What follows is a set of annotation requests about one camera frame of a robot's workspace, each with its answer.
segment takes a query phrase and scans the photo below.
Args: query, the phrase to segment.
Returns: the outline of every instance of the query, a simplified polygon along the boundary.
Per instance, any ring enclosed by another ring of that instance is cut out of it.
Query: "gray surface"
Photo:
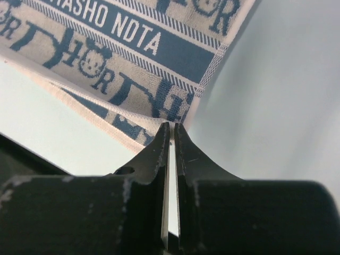
[[[261,1],[189,131],[220,166],[318,180],[340,202],[339,10],[338,0]],[[73,174],[106,174],[133,157],[3,63],[0,91],[0,131]],[[175,196],[170,212],[176,233]]]

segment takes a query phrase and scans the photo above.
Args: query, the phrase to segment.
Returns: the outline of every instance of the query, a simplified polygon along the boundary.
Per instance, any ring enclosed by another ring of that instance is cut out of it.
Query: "letter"
[[[171,97],[173,98],[173,101],[171,103],[170,110],[164,107],[166,99],[169,98],[170,89],[173,86],[173,84],[171,84],[169,81],[165,79],[161,80],[156,91],[156,95],[155,97],[153,97],[153,95],[145,87],[139,85],[125,74],[119,73],[119,75],[122,78],[124,78],[123,84],[120,90],[108,101],[109,103],[117,106],[121,105],[128,98],[131,86],[134,85],[136,88],[140,89],[145,95],[147,95],[149,102],[152,105],[151,109],[152,117],[160,118],[161,117],[160,111],[162,111],[167,114],[167,119],[169,121],[181,120],[181,116],[178,116],[178,113],[183,103],[182,98],[172,95]]]
[[[62,4],[62,8],[65,8],[66,6],[69,8],[69,12],[72,12],[72,0],[65,0]]]
[[[130,30],[131,30],[133,25],[134,25],[133,31],[129,36]],[[134,20],[134,19],[130,20],[130,23],[129,23],[126,31],[125,31],[123,39],[127,42],[131,42],[133,40],[134,36],[136,35],[138,28],[139,28],[138,21]]]
[[[121,77],[123,77],[124,81],[120,88],[120,90],[108,101],[109,103],[113,105],[121,105],[127,98],[128,94],[131,89],[131,85],[133,85],[135,82],[131,80],[129,77],[127,77],[123,73],[119,73]]]
[[[93,87],[94,89],[98,89],[99,85],[102,84],[101,86],[101,90],[100,92],[103,94],[107,94],[106,90],[107,90],[107,86],[110,82],[112,82],[115,79],[115,72],[105,68],[105,71],[103,72],[103,74],[99,77],[98,81],[91,85],[91,87]]]
[[[136,140],[139,133],[142,130],[142,127],[130,123],[129,120],[127,120],[125,117],[123,117],[120,114],[117,114],[116,117],[114,118],[112,125],[125,133],[128,137],[130,137],[133,140]]]
[[[103,17],[102,17],[101,21],[99,22],[99,18],[100,18],[100,14],[101,14],[102,10],[104,10]],[[100,28],[104,26],[104,23],[105,23],[105,20],[106,20],[106,16],[107,16],[107,12],[108,12],[107,6],[101,4],[99,6],[99,8],[98,8],[96,19],[95,19],[96,26],[98,26]]]
[[[160,40],[160,32],[158,32],[155,37],[145,46],[144,50],[152,49],[152,54],[155,56],[157,54],[158,44]]]
[[[138,48],[142,45],[142,43],[143,43],[143,41],[144,41],[145,36],[147,35],[147,33],[148,33],[149,31],[153,31],[153,28],[148,27],[147,25],[142,24],[142,27],[144,28],[144,31],[143,31],[142,36],[140,37],[140,39],[139,39],[139,41],[138,41],[138,43],[137,43],[137,47],[138,47]]]
[[[115,30],[117,28],[117,36],[120,37],[122,32],[123,32],[123,29],[125,27],[125,24],[128,21],[128,18],[129,17],[126,16],[123,20],[123,23],[122,23],[122,15],[118,12],[115,23],[114,23],[112,30],[111,30],[111,33],[115,33]]]
[[[188,93],[187,96],[186,96],[186,103],[189,105],[189,107],[187,108],[187,110],[185,110],[185,112],[183,114],[183,117],[182,117],[183,120],[186,119],[186,116],[187,116],[189,109],[190,109],[190,105],[193,101],[193,97],[194,97],[194,93]]]
[[[63,53],[69,49],[69,45],[73,37],[73,30],[70,28],[66,28],[61,42],[58,42],[58,40],[53,36],[53,34],[47,32],[46,30],[34,25],[29,21],[26,21],[26,24],[29,25],[30,28],[27,30],[26,34],[21,39],[12,44],[10,49],[16,52],[19,51],[23,46],[31,42],[34,38],[34,35],[39,31],[43,33],[45,36],[48,36],[52,40],[52,44],[55,50],[54,55],[50,60],[46,61],[43,64],[44,67],[51,69],[53,66],[57,65],[61,61]]]
[[[6,35],[6,39],[10,40],[11,35],[13,34],[13,32],[20,27],[21,25],[21,20],[11,16],[9,18],[9,20],[7,21],[5,27],[3,28],[3,30],[0,31],[0,36],[5,35],[5,32],[8,31],[7,35]]]
[[[151,136],[151,135],[149,135],[149,134],[148,134],[148,131],[146,131],[145,129],[142,129],[142,131],[141,131],[140,133],[141,133],[141,134],[144,136],[144,138],[145,138],[145,141],[144,141],[144,143],[143,143],[144,146],[149,145],[149,143],[151,143],[152,140],[154,139],[154,137]]]
[[[77,59],[80,58],[79,51],[81,50],[81,47],[83,46],[83,43],[81,41],[74,40],[74,43],[75,43],[74,50],[72,52],[70,50],[67,51],[67,53],[69,53],[70,55],[69,58],[66,60],[63,60],[63,63],[70,67],[73,67],[73,62],[76,58]]]
[[[169,121],[180,121],[181,117],[178,116],[178,112],[180,111],[180,107],[183,103],[183,99],[179,98],[178,96],[173,96],[173,102],[170,106],[170,110],[164,107],[165,100],[169,95],[170,89],[173,86],[169,81],[162,79],[157,91],[156,95],[153,101],[151,101],[152,104],[152,117],[154,118],[160,118],[160,111],[163,111],[167,114],[167,119]]]
[[[209,29],[211,31],[216,32],[216,33],[220,33],[218,25],[220,24],[220,21],[222,19],[222,34],[223,34],[223,36],[227,35],[230,17],[233,16],[240,7],[239,0],[231,0],[233,2],[233,9],[228,13],[223,13],[223,10],[224,10],[225,6],[227,5],[227,1],[228,0],[222,0],[220,6],[218,8],[218,12],[217,12],[217,16],[215,18],[214,24],[209,27]]]
[[[89,21],[92,22],[92,20],[95,16],[97,1],[94,1],[92,8],[90,8],[90,2],[91,2],[91,0],[87,0],[87,2],[86,2],[84,13],[83,13],[83,19],[86,19],[87,13],[90,12],[91,14],[90,14]]]
[[[74,15],[79,16],[81,13],[81,10],[83,9],[83,5],[80,3],[80,0],[75,0],[77,6],[78,6],[78,10],[76,9],[76,6],[73,7],[73,13]]]
[[[157,0],[156,10],[161,13],[166,13],[171,0]],[[186,6],[186,0],[174,1],[180,5]]]

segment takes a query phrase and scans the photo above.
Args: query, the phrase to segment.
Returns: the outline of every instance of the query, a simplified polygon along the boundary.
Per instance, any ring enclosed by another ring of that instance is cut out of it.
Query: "towel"
[[[0,0],[0,55],[127,148],[194,117],[255,0]]]

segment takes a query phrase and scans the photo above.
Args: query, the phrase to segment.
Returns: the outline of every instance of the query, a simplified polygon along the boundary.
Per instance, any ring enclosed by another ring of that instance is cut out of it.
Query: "blue and white towel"
[[[255,0],[0,0],[0,55],[138,152],[186,127]]]

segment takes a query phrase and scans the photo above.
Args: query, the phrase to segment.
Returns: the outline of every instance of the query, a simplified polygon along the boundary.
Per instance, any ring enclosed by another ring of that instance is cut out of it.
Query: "white surface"
[[[338,0],[260,3],[189,132],[220,166],[245,179],[317,180],[340,202],[339,8]],[[0,132],[77,175],[106,174],[133,157],[3,63]],[[170,203],[176,233],[175,196]]]

